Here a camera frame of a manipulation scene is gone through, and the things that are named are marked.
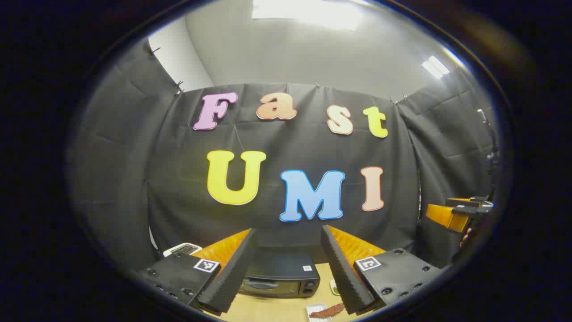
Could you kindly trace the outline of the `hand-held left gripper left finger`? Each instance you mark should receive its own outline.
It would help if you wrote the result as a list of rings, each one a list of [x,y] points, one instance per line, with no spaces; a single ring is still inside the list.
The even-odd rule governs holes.
[[[246,229],[194,254],[173,252],[139,275],[166,297],[220,316],[235,299],[256,249],[256,229]]]

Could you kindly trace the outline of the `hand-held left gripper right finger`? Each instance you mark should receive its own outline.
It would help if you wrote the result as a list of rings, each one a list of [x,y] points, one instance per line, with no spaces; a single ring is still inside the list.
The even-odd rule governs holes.
[[[333,225],[321,226],[320,242],[345,310],[357,316],[402,308],[447,271],[406,245],[379,245]]]

